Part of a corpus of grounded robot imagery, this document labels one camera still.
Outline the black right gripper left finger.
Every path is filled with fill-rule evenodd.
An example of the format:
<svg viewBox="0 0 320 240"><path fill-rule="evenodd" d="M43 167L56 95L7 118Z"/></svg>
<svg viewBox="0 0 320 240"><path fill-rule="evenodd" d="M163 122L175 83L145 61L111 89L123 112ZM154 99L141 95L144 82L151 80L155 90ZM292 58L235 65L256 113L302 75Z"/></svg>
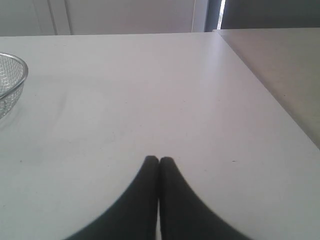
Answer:
<svg viewBox="0 0 320 240"><path fill-rule="evenodd" d="M147 156L124 193L69 240L154 240L158 217L159 160Z"/></svg>

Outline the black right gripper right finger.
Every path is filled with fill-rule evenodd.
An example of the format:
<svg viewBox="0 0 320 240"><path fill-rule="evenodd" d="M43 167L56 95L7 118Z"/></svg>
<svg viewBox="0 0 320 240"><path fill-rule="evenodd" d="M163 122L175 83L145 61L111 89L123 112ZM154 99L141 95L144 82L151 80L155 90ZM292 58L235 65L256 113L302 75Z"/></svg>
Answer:
<svg viewBox="0 0 320 240"><path fill-rule="evenodd" d="M202 202L171 157L159 162L159 215L163 240L248 239Z"/></svg>

